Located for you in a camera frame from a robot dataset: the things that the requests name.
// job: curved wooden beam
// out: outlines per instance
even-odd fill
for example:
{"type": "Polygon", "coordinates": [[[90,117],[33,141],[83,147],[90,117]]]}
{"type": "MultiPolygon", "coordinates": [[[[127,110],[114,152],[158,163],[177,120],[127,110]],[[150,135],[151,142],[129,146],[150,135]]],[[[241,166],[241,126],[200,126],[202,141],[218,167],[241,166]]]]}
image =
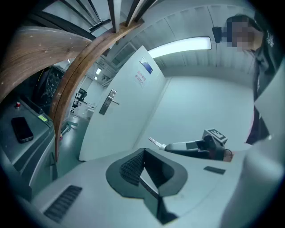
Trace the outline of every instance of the curved wooden beam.
{"type": "Polygon", "coordinates": [[[92,41],[92,43],[90,43],[86,48],[84,48],[67,69],[57,87],[55,93],[56,95],[53,98],[49,113],[49,116],[51,119],[53,119],[54,129],[56,132],[56,161],[58,160],[59,138],[61,135],[61,127],[64,116],[71,97],[79,82],[86,74],[90,66],[104,53],[104,51],[108,49],[108,47],[128,34],[130,31],[139,27],[142,23],[142,21],[139,21],[138,23],[134,22],[129,27],[126,27],[125,23],[121,23],[118,33],[114,33],[113,29],[106,31],[92,41]]]}
{"type": "Polygon", "coordinates": [[[45,67],[75,58],[90,42],[58,29],[20,28],[0,67],[0,102],[25,79],[45,67]]]}

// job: door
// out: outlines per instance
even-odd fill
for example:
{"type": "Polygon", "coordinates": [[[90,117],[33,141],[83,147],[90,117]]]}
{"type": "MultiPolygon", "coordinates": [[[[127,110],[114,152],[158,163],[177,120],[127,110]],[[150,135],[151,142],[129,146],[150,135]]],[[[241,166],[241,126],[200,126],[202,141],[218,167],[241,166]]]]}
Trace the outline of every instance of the door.
{"type": "Polygon", "coordinates": [[[165,84],[159,67],[142,46],[103,92],[86,130],[79,160],[88,161],[131,149],[165,84]],[[102,115],[99,112],[102,113],[100,110],[112,90],[117,92],[112,98],[119,105],[110,102],[102,115]]]}

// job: fluorescent light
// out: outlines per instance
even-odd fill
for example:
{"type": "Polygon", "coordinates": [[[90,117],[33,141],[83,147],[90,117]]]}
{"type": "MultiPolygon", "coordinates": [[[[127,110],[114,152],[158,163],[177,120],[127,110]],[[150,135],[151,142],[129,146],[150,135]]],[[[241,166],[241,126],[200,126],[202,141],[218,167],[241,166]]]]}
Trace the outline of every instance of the fluorescent light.
{"type": "Polygon", "coordinates": [[[159,46],[148,51],[148,53],[152,58],[156,58],[175,52],[210,49],[212,49],[210,37],[194,37],[159,46]]]}
{"type": "Polygon", "coordinates": [[[99,74],[100,72],[101,72],[101,69],[98,68],[98,69],[96,70],[96,74],[99,74]]]}

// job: metal bar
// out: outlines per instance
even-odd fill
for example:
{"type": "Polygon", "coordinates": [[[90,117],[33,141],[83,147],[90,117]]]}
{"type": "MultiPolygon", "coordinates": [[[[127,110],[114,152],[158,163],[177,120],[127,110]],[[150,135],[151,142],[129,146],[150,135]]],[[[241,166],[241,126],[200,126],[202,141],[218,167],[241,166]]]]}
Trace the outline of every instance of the metal bar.
{"type": "Polygon", "coordinates": [[[39,17],[38,15],[34,14],[28,14],[27,18],[35,23],[40,24],[42,27],[48,27],[48,28],[53,28],[53,29],[60,29],[62,30],[61,27],[59,27],[57,24],[54,24],[44,18],[39,17]]]}
{"type": "Polygon", "coordinates": [[[80,12],[78,12],[78,10],[76,8],[74,8],[71,4],[69,4],[67,1],[65,0],[60,0],[63,4],[65,4],[68,8],[72,9],[74,12],[76,12],[82,19],[84,19],[88,24],[90,24],[91,26],[93,26],[80,12]]]}
{"type": "Polygon", "coordinates": [[[141,10],[138,12],[138,15],[135,18],[135,22],[138,22],[139,19],[144,15],[144,13],[148,10],[150,6],[155,2],[156,0],[146,0],[145,4],[142,6],[141,10]]]}
{"type": "Polygon", "coordinates": [[[55,16],[53,14],[42,11],[42,12],[36,12],[36,15],[50,21],[53,24],[56,24],[57,26],[61,27],[63,30],[67,32],[78,34],[90,40],[94,40],[96,38],[95,36],[90,34],[88,31],[80,28],[79,26],[75,24],[72,24],[71,22],[67,20],[64,20],[58,16],[55,16]]]}
{"type": "Polygon", "coordinates": [[[132,43],[132,42],[130,42],[130,41],[129,41],[129,42],[128,42],[128,44],[129,44],[129,45],[131,45],[131,46],[132,46],[132,48],[133,48],[135,51],[137,51],[137,50],[138,50],[138,49],[136,49],[136,47],[133,45],[133,43],[132,43]]]}
{"type": "Polygon", "coordinates": [[[145,2],[146,0],[134,0],[132,6],[130,7],[130,12],[128,14],[128,17],[126,19],[126,26],[129,26],[130,23],[132,23],[134,16],[138,12],[138,9],[141,7],[141,5],[145,2]]]}
{"type": "Polygon", "coordinates": [[[95,22],[95,24],[97,24],[97,22],[93,19],[92,15],[89,13],[88,9],[86,9],[85,5],[83,5],[83,3],[80,0],[76,0],[76,1],[78,2],[78,4],[80,4],[82,9],[84,9],[84,11],[91,17],[91,19],[95,22]]]}
{"type": "Polygon", "coordinates": [[[108,0],[113,30],[118,33],[120,30],[120,14],[122,0],[108,0]]]}
{"type": "Polygon", "coordinates": [[[97,13],[97,10],[96,10],[95,7],[94,7],[92,1],[91,1],[91,0],[88,0],[88,2],[89,2],[89,4],[91,5],[92,9],[94,10],[94,13],[95,13],[96,16],[98,17],[99,21],[100,21],[101,23],[103,23],[103,21],[102,21],[101,18],[99,17],[99,14],[97,13]]]}
{"type": "Polygon", "coordinates": [[[97,25],[91,27],[89,30],[90,30],[90,32],[92,33],[92,32],[94,32],[95,30],[97,30],[98,28],[102,27],[103,25],[105,25],[105,24],[107,24],[107,23],[109,23],[109,22],[111,22],[111,19],[107,19],[107,20],[103,21],[102,23],[99,23],[99,24],[97,24],[97,25]]]}
{"type": "Polygon", "coordinates": [[[32,12],[42,11],[48,6],[50,6],[52,3],[54,3],[56,0],[41,0],[38,1],[38,3],[35,5],[35,7],[32,9],[32,12]]]}

